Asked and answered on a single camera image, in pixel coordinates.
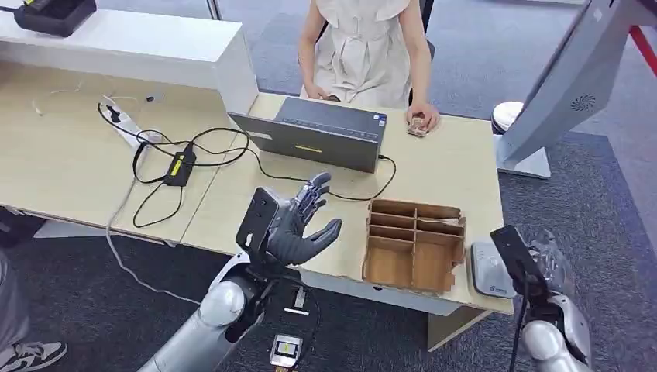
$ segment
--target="cable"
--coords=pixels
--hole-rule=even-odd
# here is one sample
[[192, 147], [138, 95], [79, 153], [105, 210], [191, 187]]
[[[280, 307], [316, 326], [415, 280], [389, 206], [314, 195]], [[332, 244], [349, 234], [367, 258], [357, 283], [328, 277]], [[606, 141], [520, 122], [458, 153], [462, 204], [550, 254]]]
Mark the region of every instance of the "cable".
[[[103, 115], [103, 113], [102, 113], [101, 103], [100, 102], [97, 105], [97, 109], [98, 109], [98, 114], [100, 114], [100, 116], [103, 118], [103, 120], [105, 120], [105, 122], [107, 122], [110, 126], [113, 126], [117, 130], [119, 130], [119, 131], [121, 131], [121, 132], [123, 132], [123, 133], [125, 133], [129, 136], [133, 136], [133, 137], [137, 138], [137, 140], [140, 141], [140, 142], [148, 143], [155, 150], [158, 150], [161, 153], [165, 153], [166, 155], [168, 155], [170, 157], [175, 157], [176, 155], [174, 153], [170, 153], [169, 151], [161, 149], [158, 145], [174, 145], [174, 144], [182, 144], [182, 143], [193, 142], [193, 140], [192, 140], [192, 141], [180, 141], [180, 142], [171, 142], [170, 141], [169, 143], [153, 143], [150, 140], [148, 140], [147, 138], [142, 137], [140, 134], [132, 133], [128, 130], [125, 130], [125, 129], [121, 128], [120, 126], [117, 126], [111, 120], [107, 119], [105, 117], [105, 115]], [[188, 161], [185, 161], [185, 160], [181, 160], [181, 163], [187, 164], [187, 165], [192, 165], [194, 167], [221, 167], [221, 166], [233, 163], [233, 162], [237, 161], [240, 157], [244, 156], [244, 153], [246, 153], [246, 150], [247, 150], [247, 148], [248, 148], [248, 146], [251, 142], [251, 139], [249, 138], [249, 136], [247, 136], [246, 133], [244, 133], [241, 130], [233, 129], [233, 128], [219, 128], [219, 127], [206, 129], [203, 132], [201, 132], [201, 133], [197, 134], [196, 136], [194, 136], [194, 139], [196, 140], [198, 137], [204, 136], [204, 135], [206, 135], [208, 133], [212, 133], [212, 132], [231, 132], [231, 133], [241, 134], [242, 136], [246, 137], [246, 145], [244, 147], [240, 147], [238, 149], [230, 149], [230, 150], [220, 151], [218, 153], [213, 153], [214, 155], [219, 155], [219, 154], [228, 153], [228, 152], [231, 152], [231, 151], [241, 150], [241, 152], [239, 154], [237, 154], [237, 156], [235, 156], [232, 159], [229, 159], [227, 161], [222, 161], [222, 162], [219, 162], [219, 163], [191, 163], [191, 162], [188, 162]]]
[[296, 368], [299, 363], [305, 358], [305, 356], [308, 354], [308, 351], [312, 348], [312, 344], [315, 342], [315, 338], [317, 337], [317, 331], [319, 330], [319, 326], [322, 324], [322, 309], [319, 307], [319, 302], [317, 301], [317, 298], [315, 297], [315, 294], [312, 291], [312, 288], [308, 286], [306, 283], [303, 281], [298, 280], [296, 277], [290, 277], [287, 275], [274, 275], [271, 278], [273, 278], [276, 281], [289, 281], [291, 283], [294, 283], [298, 285], [299, 287], [302, 287], [304, 291], [308, 294], [308, 297], [312, 300], [313, 304], [315, 304], [315, 308], [317, 310], [317, 315], [315, 316], [315, 327], [313, 327], [312, 332], [310, 334], [310, 339], [304, 343], [304, 347], [301, 348], [301, 352], [299, 353], [299, 357], [297, 358], [297, 361], [294, 362], [292, 367], [288, 368], [287, 370], [289, 371], [294, 371], [294, 368]]
[[515, 368], [515, 359], [518, 355], [518, 341], [520, 341], [520, 330], [522, 329], [522, 321], [525, 318], [525, 311], [527, 311], [527, 297], [529, 296], [529, 280], [525, 276], [525, 288], [522, 294], [522, 306], [520, 307], [520, 314], [518, 316], [518, 323], [515, 326], [514, 345], [511, 351], [511, 362], [509, 363], [509, 372], [513, 372]]
[[[130, 135], [130, 136], [134, 136], [135, 138], [138, 139], [138, 141], [140, 141], [140, 142], [144, 142], [144, 143], [147, 143], [148, 145], [154, 147], [156, 150], [160, 151], [161, 153], [165, 153], [166, 155], [169, 155], [170, 157], [175, 157], [175, 155], [174, 155], [173, 153], [170, 153], [170, 152], [166, 151], [166, 150], [160, 149], [155, 143], [152, 143], [152, 142], [149, 141], [147, 138], [144, 138], [144, 137], [142, 136], [142, 134], [143, 134], [143, 133], [146, 133], [146, 132], [159, 133], [163, 138], [166, 138], [167, 141], [168, 141], [168, 142], [165, 142], [165, 143], [159, 143], [160, 145], [180, 145], [180, 144], [183, 144], [183, 143], [191, 143], [193, 146], [196, 146], [197, 148], [199, 148], [199, 149], [201, 149], [201, 150], [203, 150], [203, 151], [205, 151], [206, 153], [209, 153], [209, 154], [211, 154], [211, 155], [222, 155], [222, 154], [230, 153], [230, 152], [233, 152], [233, 151], [239, 151], [239, 154], [237, 154], [237, 156], [233, 157], [232, 159], [229, 159], [229, 160], [226, 160], [226, 161], [222, 161], [222, 162], [220, 162], [220, 163], [198, 164], [198, 163], [188, 163], [188, 162], [185, 162], [184, 160], [182, 160], [181, 162], [182, 162], [183, 164], [190, 164], [190, 165], [193, 165], [193, 166], [195, 166], [195, 167], [221, 167], [221, 166], [228, 165], [228, 164], [231, 164], [231, 163], [236, 162], [237, 160], [239, 160], [239, 158], [241, 158], [241, 157], [244, 155], [244, 153], [246, 153], [246, 151], [249, 151], [250, 153], [253, 154], [253, 156], [256, 157], [256, 161], [258, 162], [258, 168], [260, 169], [260, 172], [262, 172], [265, 176], [267, 176], [267, 177], [269, 177], [269, 178], [272, 178], [272, 179], [275, 179], [275, 180], [296, 181], [296, 182], [304, 182], [304, 183], [305, 183], [305, 182], [309, 182], [309, 180], [304, 179], [304, 178], [296, 178], [296, 177], [288, 177], [288, 176], [275, 176], [275, 175], [272, 175], [272, 174], [267, 173], [267, 171], [264, 170], [264, 168], [263, 168], [263, 164], [262, 164], [262, 162], [260, 161], [260, 156], [258, 156], [258, 153], [257, 153], [256, 151], [254, 151], [254, 150], [251, 150], [251, 149], [249, 148], [249, 145], [250, 145], [250, 138], [249, 138], [249, 136], [246, 135], [246, 133], [244, 133], [244, 132], [241, 131], [241, 130], [233, 129], [233, 128], [210, 128], [210, 129], [206, 129], [206, 130], [204, 130], [203, 132], [198, 133], [197, 135], [195, 135], [195, 136], [194, 136], [191, 140], [189, 140], [189, 141], [185, 140], [185, 141], [172, 142], [172, 141], [171, 141], [168, 137], [166, 137], [162, 132], [159, 132], [159, 131], [157, 131], [157, 130], [155, 130], [155, 129], [143, 130], [142, 132], [139, 132], [139, 133], [132, 133], [132, 132], [130, 132], [130, 131], [128, 131], [128, 130], [125, 130], [125, 129], [121, 128], [120, 126], [117, 126], [117, 125], [116, 125], [115, 123], [113, 123], [111, 120], [107, 119], [107, 118], [105, 117], [105, 115], [103, 115], [103, 113], [102, 113], [102, 109], [101, 109], [101, 104], [100, 104], [100, 103], [98, 103], [97, 109], [98, 109], [98, 114], [100, 114], [100, 116], [101, 116], [101, 117], [102, 117], [102, 118], [103, 118], [103, 119], [104, 119], [104, 120], [105, 120], [110, 126], [113, 126], [113, 127], [116, 128], [117, 130], [120, 130], [121, 132], [124, 132], [124, 133], [126, 133], [126, 134], [128, 134], [128, 135]], [[206, 134], [208, 134], [208, 133], [218, 132], [218, 131], [226, 131], [226, 132], [231, 132], [231, 133], [238, 133], [238, 134], [240, 134], [240, 135], [242, 135], [242, 136], [245, 136], [245, 137], [246, 137], [246, 145], [244, 145], [244, 147], [237, 147], [237, 148], [235, 148], [235, 149], [228, 149], [228, 150], [222, 150], [222, 151], [214, 152], [214, 151], [210, 151], [210, 150], [208, 150], [208, 149], [205, 149], [203, 146], [201, 146], [201, 145], [199, 145], [199, 144], [197, 144], [197, 143], [195, 142], [196, 140], [198, 140], [199, 138], [201, 138], [202, 136], [204, 136], [204, 135], [206, 135]], [[351, 202], [369, 202], [369, 201], [371, 201], [371, 200], [374, 200], [375, 198], [378, 198], [381, 194], [383, 194], [384, 191], [386, 191], [387, 187], [390, 185], [390, 183], [391, 183], [392, 180], [394, 179], [395, 175], [397, 175], [397, 163], [395, 163], [394, 160], [392, 160], [392, 158], [387, 157], [387, 156], [385, 156], [385, 155], [383, 155], [383, 154], [380, 154], [380, 155], [379, 155], [379, 159], [390, 161], [390, 162], [393, 164], [393, 172], [392, 172], [392, 175], [390, 176], [390, 179], [388, 179], [388, 181], [386, 182], [386, 184], [385, 184], [385, 185], [384, 185], [384, 186], [383, 186], [383, 187], [382, 187], [382, 188], [381, 188], [381, 189], [380, 189], [375, 195], [370, 196], [370, 197], [368, 197], [368, 198], [353, 198], [353, 197], [349, 197], [349, 196], [344, 196], [344, 195], [336, 194], [336, 193], [334, 193], [334, 192], [329, 192], [328, 194], [331, 195], [331, 196], [333, 196], [333, 197], [335, 197], [335, 198], [342, 199], [342, 200], [347, 200], [347, 201], [351, 201]]]
[[162, 289], [154, 288], [154, 287], [150, 286], [149, 284], [147, 284], [147, 283], [141, 281], [141, 280], [139, 279], [139, 277], [137, 277], [137, 274], [135, 274], [132, 270], [130, 270], [128, 267], [126, 267], [126, 266], [123, 264], [123, 260], [121, 260], [121, 257], [119, 256], [119, 252], [116, 250], [116, 247], [114, 247], [114, 243], [112, 242], [112, 233], [111, 233], [111, 231], [112, 231], [112, 225], [114, 224], [115, 220], [116, 220], [117, 217], [119, 216], [119, 213], [121, 213], [121, 211], [123, 210], [123, 208], [125, 208], [126, 204], [128, 203], [128, 199], [130, 198], [130, 194], [132, 194], [132, 190], [135, 188], [135, 184], [136, 184], [136, 183], [137, 183], [137, 180], [133, 177], [133, 178], [132, 178], [132, 182], [130, 183], [130, 187], [128, 188], [128, 191], [126, 192], [126, 195], [123, 197], [123, 200], [121, 200], [121, 203], [119, 204], [119, 206], [117, 207], [117, 209], [114, 211], [114, 213], [112, 213], [112, 217], [109, 219], [109, 221], [107, 222], [107, 226], [105, 227], [105, 238], [107, 239], [107, 244], [109, 245], [109, 248], [112, 250], [112, 253], [114, 253], [114, 258], [116, 259], [116, 262], [119, 264], [119, 267], [121, 267], [122, 270], [124, 270], [125, 272], [127, 272], [128, 274], [130, 274], [130, 275], [132, 276], [132, 278], [133, 278], [133, 279], [134, 279], [139, 285], [141, 285], [141, 286], [143, 286], [143, 287], [145, 287], [145, 288], [148, 288], [148, 289], [150, 289], [150, 290], [153, 291], [153, 292], [156, 292], [156, 293], [164, 293], [164, 294], [169, 295], [169, 296], [171, 296], [171, 297], [173, 297], [173, 298], [177, 298], [177, 299], [179, 299], [179, 300], [187, 301], [187, 302], [190, 302], [190, 303], [192, 303], [192, 304], [195, 304], [195, 305], [199, 305], [199, 306], [200, 306], [201, 303], [198, 302], [198, 301], [191, 300], [191, 299], [186, 298], [186, 297], [183, 297], [183, 296], [179, 296], [179, 295], [177, 295], [177, 294], [175, 294], [175, 293], [173, 293], [173, 292], [169, 292], [169, 291], [165, 291], [165, 290], [162, 290]]
[[171, 212], [168, 216], [163, 217], [162, 219], [158, 219], [158, 220], [156, 220], [156, 221], [148, 222], [148, 223], [145, 223], [145, 224], [143, 224], [143, 225], [139, 225], [139, 224], [137, 224], [137, 216], [138, 216], [139, 213], [142, 211], [143, 206], [146, 204], [146, 202], [148, 201], [148, 199], [150, 199], [150, 197], [152, 197], [153, 195], [155, 195], [155, 193], [157, 192], [157, 190], [159, 190], [160, 187], [161, 187], [163, 184], [164, 184], [164, 182], [160, 182], [160, 184], [158, 184], [157, 187], [156, 187], [153, 191], [151, 191], [150, 194], [148, 194], [148, 196], [146, 196], [146, 198], [142, 201], [142, 204], [139, 205], [139, 207], [137, 208], [137, 211], [135, 212], [135, 214], [132, 215], [132, 224], [133, 224], [137, 229], [141, 229], [141, 228], [144, 228], [144, 227], [148, 227], [148, 226], [155, 225], [155, 224], [160, 223], [160, 222], [167, 221], [167, 220], [170, 219], [171, 217], [175, 216], [176, 213], [178, 213], [178, 211], [181, 210], [181, 205], [183, 204], [183, 186], [181, 186], [181, 193], [180, 193], [180, 196], [178, 197], [178, 206], [176, 207], [176, 210], [175, 210], [175, 211]]
[[386, 189], [388, 188], [388, 185], [390, 185], [390, 183], [394, 179], [394, 176], [397, 175], [397, 163], [395, 163], [394, 160], [392, 160], [391, 158], [389, 158], [385, 155], [381, 155], [381, 154], [379, 155], [379, 159], [385, 159], [385, 160], [390, 161], [392, 163], [393, 170], [392, 170], [392, 175], [390, 176], [390, 179], [388, 179], [386, 184], [379, 190], [379, 192], [374, 194], [374, 196], [369, 197], [369, 198], [350, 198], [348, 196], [341, 196], [341, 195], [338, 195], [338, 194], [335, 194], [335, 193], [332, 193], [332, 192], [329, 192], [328, 194], [333, 195], [338, 199], [350, 200], [352, 202], [369, 202], [370, 200], [374, 200], [374, 199], [378, 198], [379, 195], [383, 194], [383, 192], [386, 191]]
[[[258, 168], [260, 168], [260, 172], [262, 172], [265, 176], [267, 176], [269, 178], [273, 178], [274, 180], [309, 182], [309, 180], [306, 180], [304, 178], [287, 177], [287, 176], [274, 176], [272, 174], [267, 173], [263, 168], [262, 162], [260, 162], [260, 157], [258, 156], [258, 153], [251, 150], [251, 149], [246, 149], [246, 150], [249, 151], [250, 153], [252, 153], [253, 156], [256, 157], [256, 160], [258, 162]], [[388, 185], [390, 185], [390, 183], [394, 179], [394, 176], [397, 174], [397, 163], [395, 163], [394, 160], [392, 160], [391, 158], [389, 158], [385, 155], [379, 155], [379, 159], [384, 159], [384, 160], [390, 161], [393, 165], [393, 171], [392, 171], [392, 175], [390, 176], [390, 179], [388, 179], [386, 184], [375, 195], [373, 195], [369, 198], [352, 198], [352, 197], [349, 197], [349, 196], [342, 196], [340, 194], [336, 194], [336, 193], [330, 192], [330, 191], [328, 192], [328, 194], [331, 195], [331, 196], [334, 196], [338, 199], [349, 200], [351, 202], [369, 202], [370, 200], [374, 200], [374, 199], [378, 198], [381, 194], [383, 194], [384, 191], [386, 191], [386, 188], [388, 187]]]
[[[50, 97], [51, 95], [55, 95], [57, 93], [76, 93], [76, 92], [79, 92], [82, 89], [82, 83], [83, 83], [83, 81], [80, 80], [77, 83], [77, 88], [75, 88], [73, 90], [62, 89], [62, 90], [58, 90], [58, 91], [52, 91], [52, 92], [48, 93], [47, 95], [44, 95], [42, 98]], [[39, 98], [38, 97], [32, 98], [32, 108], [34, 109], [34, 111], [36, 112], [37, 115], [43, 116], [43, 112], [39, 109], [39, 106], [36, 104], [37, 99], [39, 99]]]

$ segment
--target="black cable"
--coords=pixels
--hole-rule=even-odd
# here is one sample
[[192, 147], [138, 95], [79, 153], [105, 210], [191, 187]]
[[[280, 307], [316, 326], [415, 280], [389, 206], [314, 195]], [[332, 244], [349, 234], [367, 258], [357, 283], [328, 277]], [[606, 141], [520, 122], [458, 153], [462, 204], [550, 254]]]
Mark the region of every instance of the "black cable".
[[[168, 143], [153, 143], [153, 142], [151, 142], [150, 140], [148, 140], [147, 138], [142, 137], [141, 134], [138, 134], [138, 133], [132, 133], [132, 132], [130, 132], [130, 131], [128, 131], [128, 130], [125, 130], [125, 129], [121, 128], [120, 126], [117, 126], [117, 125], [116, 125], [115, 123], [113, 123], [111, 120], [107, 119], [107, 118], [105, 117], [105, 115], [103, 115], [103, 113], [102, 113], [102, 108], [101, 108], [101, 103], [100, 103], [100, 102], [99, 102], [98, 105], [97, 105], [97, 109], [98, 109], [98, 114], [100, 114], [100, 116], [103, 118], [103, 120], [105, 120], [105, 122], [107, 122], [110, 126], [113, 126], [113, 127], [116, 128], [117, 130], [119, 130], [119, 131], [121, 131], [121, 132], [123, 132], [123, 133], [125, 133], [125, 134], [127, 134], [127, 135], [129, 135], [129, 136], [133, 136], [133, 137], [135, 137], [135, 138], [136, 138], [138, 141], [140, 141], [141, 143], [147, 143], [149, 146], [154, 147], [156, 150], [160, 151], [161, 153], [165, 153], [166, 155], [168, 155], [168, 156], [170, 156], [170, 157], [176, 157], [176, 155], [175, 155], [174, 153], [170, 153], [169, 151], [166, 151], [166, 150], [164, 150], [164, 149], [161, 149], [158, 145], [161, 145], [161, 146], [164, 145], [164, 146], [166, 146], [166, 145], [179, 145], [179, 144], [182, 144], [182, 143], [193, 143], [194, 140], [198, 139], [200, 136], [203, 136], [203, 135], [208, 134], [208, 133], [211, 133], [211, 132], [231, 132], [231, 133], [238, 133], [238, 134], [241, 134], [242, 136], [245, 136], [245, 137], [246, 137], [246, 145], [245, 145], [245, 147], [240, 147], [239, 149], [230, 149], [230, 150], [220, 151], [220, 152], [218, 152], [218, 153], [213, 153], [213, 154], [215, 154], [215, 155], [219, 155], [219, 154], [228, 153], [228, 152], [236, 151], [236, 150], [241, 150], [241, 151], [242, 151], [241, 153], [237, 154], [237, 156], [235, 156], [235, 157], [233, 157], [232, 159], [229, 159], [229, 160], [227, 160], [227, 161], [222, 161], [222, 162], [220, 162], [220, 163], [192, 163], [192, 162], [188, 162], [188, 161], [185, 161], [185, 160], [181, 160], [181, 163], [183, 163], [183, 164], [187, 164], [187, 165], [192, 165], [192, 166], [194, 166], [194, 167], [221, 167], [221, 166], [223, 166], [223, 165], [227, 165], [227, 164], [233, 163], [233, 162], [237, 161], [240, 157], [242, 157], [242, 156], [244, 155], [244, 153], [246, 153], [246, 148], [249, 146], [249, 144], [250, 144], [250, 142], [251, 142], [251, 139], [249, 138], [249, 136], [247, 136], [246, 133], [244, 133], [244, 132], [241, 131], [241, 130], [233, 129], [233, 128], [219, 128], [219, 127], [216, 127], [216, 128], [206, 129], [205, 131], [203, 131], [203, 132], [197, 134], [196, 136], [194, 136], [194, 139], [193, 139], [192, 141], [178, 141], [178, 142], [171, 142], [171, 141], [169, 141]], [[154, 129], [143, 130], [143, 131], [140, 132], [140, 133], [149, 132], [149, 131], [150, 131], [150, 132], [155, 132], [155, 133], [160, 133], [160, 134], [161, 134], [161, 132], [158, 132], [158, 131], [156, 131], [156, 130], [154, 130]]]
[[388, 179], [386, 184], [379, 190], [379, 192], [374, 194], [374, 196], [369, 197], [369, 198], [351, 198], [351, 197], [348, 197], [348, 196], [338, 195], [338, 194], [335, 194], [333, 192], [329, 192], [328, 194], [333, 195], [338, 199], [350, 200], [352, 202], [369, 202], [370, 200], [374, 200], [374, 199], [378, 198], [379, 195], [383, 194], [383, 192], [386, 191], [386, 189], [388, 188], [388, 185], [390, 185], [390, 183], [394, 179], [394, 176], [397, 174], [397, 163], [395, 163], [394, 160], [392, 160], [391, 158], [389, 158], [385, 155], [379, 155], [379, 159], [384, 159], [384, 160], [390, 161], [392, 163], [393, 170], [392, 170], [392, 175], [390, 176], [390, 179]]
[[518, 355], [518, 342], [520, 341], [520, 330], [522, 329], [522, 321], [525, 320], [525, 311], [527, 311], [527, 297], [529, 296], [529, 280], [525, 276], [525, 288], [522, 294], [522, 306], [520, 307], [520, 316], [518, 316], [518, 323], [515, 326], [514, 345], [511, 351], [511, 363], [509, 363], [509, 372], [513, 372], [515, 368], [515, 359]]
[[178, 213], [178, 211], [181, 210], [181, 206], [182, 206], [182, 204], [183, 204], [183, 187], [182, 187], [182, 186], [181, 186], [180, 197], [178, 198], [178, 206], [176, 207], [176, 210], [175, 210], [175, 211], [171, 212], [167, 217], [164, 217], [164, 218], [162, 218], [162, 219], [158, 219], [158, 220], [156, 220], [156, 221], [148, 222], [148, 223], [145, 223], [145, 224], [143, 224], [143, 225], [138, 225], [138, 224], [137, 224], [137, 216], [138, 216], [139, 213], [141, 212], [143, 206], [146, 204], [146, 202], [148, 201], [148, 199], [150, 199], [150, 197], [152, 197], [152, 196], [157, 192], [157, 190], [160, 189], [160, 187], [161, 187], [163, 184], [164, 184], [164, 182], [160, 182], [160, 184], [158, 184], [157, 187], [156, 187], [154, 190], [152, 190], [152, 191], [150, 192], [150, 194], [148, 194], [148, 196], [146, 196], [146, 198], [142, 201], [142, 204], [139, 205], [139, 208], [137, 209], [137, 212], [135, 212], [135, 214], [132, 216], [132, 224], [133, 224], [137, 229], [141, 229], [141, 228], [143, 228], [143, 227], [147, 227], [147, 226], [152, 226], [152, 225], [155, 225], [156, 223], [160, 223], [160, 222], [166, 221], [166, 220], [170, 219], [171, 217], [175, 216], [176, 213]]
[[291, 283], [298, 285], [299, 287], [302, 287], [304, 291], [308, 294], [308, 297], [312, 300], [313, 304], [315, 304], [315, 308], [317, 310], [317, 315], [315, 316], [315, 327], [313, 327], [312, 329], [312, 332], [310, 334], [310, 339], [307, 342], [304, 342], [303, 344], [304, 347], [301, 348], [297, 361], [294, 362], [292, 367], [287, 369], [290, 372], [294, 372], [294, 368], [296, 368], [299, 365], [299, 363], [301, 363], [301, 361], [308, 354], [308, 351], [312, 348], [312, 344], [315, 342], [315, 338], [317, 337], [317, 331], [319, 330], [319, 326], [322, 324], [322, 310], [319, 307], [319, 302], [317, 301], [317, 298], [315, 297], [312, 288], [308, 286], [306, 283], [304, 283], [303, 281], [298, 280], [296, 277], [290, 277], [287, 275], [275, 275], [272, 276], [272, 278], [278, 281], [289, 281]]
[[[274, 180], [309, 182], [309, 180], [304, 179], [304, 178], [296, 178], [296, 177], [288, 177], [288, 176], [274, 176], [272, 174], [267, 173], [263, 168], [262, 162], [260, 162], [260, 157], [258, 156], [258, 153], [251, 150], [251, 149], [247, 149], [247, 150], [250, 153], [252, 153], [253, 156], [256, 157], [256, 160], [258, 162], [258, 168], [260, 168], [260, 172], [262, 172], [265, 176], [267, 176], [269, 178], [273, 178]], [[395, 163], [394, 160], [392, 160], [391, 158], [389, 158], [385, 155], [379, 155], [379, 159], [384, 159], [384, 160], [390, 161], [393, 165], [393, 171], [392, 171], [392, 175], [390, 176], [390, 179], [386, 182], [386, 184], [374, 196], [371, 196], [369, 198], [352, 198], [352, 197], [349, 197], [349, 196], [342, 196], [342, 195], [336, 194], [334, 192], [328, 192], [328, 194], [332, 195], [332, 196], [334, 196], [338, 199], [349, 200], [349, 201], [352, 201], [352, 202], [369, 202], [370, 200], [374, 200], [374, 199], [378, 198], [381, 194], [383, 194], [384, 191], [386, 191], [386, 188], [388, 187], [388, 185], [390, 185], [390, 183], [394, 179], [394, 176], [397, 174], [397, 163]]]

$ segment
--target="woman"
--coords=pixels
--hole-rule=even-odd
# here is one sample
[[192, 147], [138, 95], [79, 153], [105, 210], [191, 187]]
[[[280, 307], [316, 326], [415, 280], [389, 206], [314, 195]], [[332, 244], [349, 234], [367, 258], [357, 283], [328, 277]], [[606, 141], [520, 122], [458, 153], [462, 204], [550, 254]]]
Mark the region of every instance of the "woman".
[[431, 54], [419, 0], [311, 0], [299, 64], [301, 96], [399, 109], [413, 87], [407, 120], [421, 116], [427, 130], [438, 123], [427, 102]]

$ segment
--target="person's leg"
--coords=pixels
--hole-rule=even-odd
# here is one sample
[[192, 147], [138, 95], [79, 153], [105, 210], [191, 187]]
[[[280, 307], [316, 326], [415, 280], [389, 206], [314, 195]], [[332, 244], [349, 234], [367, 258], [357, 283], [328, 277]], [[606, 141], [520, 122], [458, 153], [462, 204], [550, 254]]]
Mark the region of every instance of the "person's leg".
[[20, 343], [28, 331], [26, 300], [9, 260], [0, 250], [0, 372], [40, 370], [66, 353], [63, 343]]
[[21, 297], [18, 279], [9, 267], [7, 256], [0, 250], [0, 353], [18, 343], [29, 331], [25, 299]]

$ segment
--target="power adapter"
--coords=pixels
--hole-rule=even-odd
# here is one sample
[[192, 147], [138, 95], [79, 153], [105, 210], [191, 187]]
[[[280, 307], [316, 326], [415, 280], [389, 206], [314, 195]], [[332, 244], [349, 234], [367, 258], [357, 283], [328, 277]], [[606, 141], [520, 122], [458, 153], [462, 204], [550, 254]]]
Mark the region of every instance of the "power adapter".
[[184, 150], [175, 154], [169, 170], [164, 176], [164, 184], [168, 186], [187, 186], [187, 181], [189, 181], [189, 177], [191, 176], [191, 170], [194, 168], [194, 162], [196, 162], [194, 144], [189, 143]]

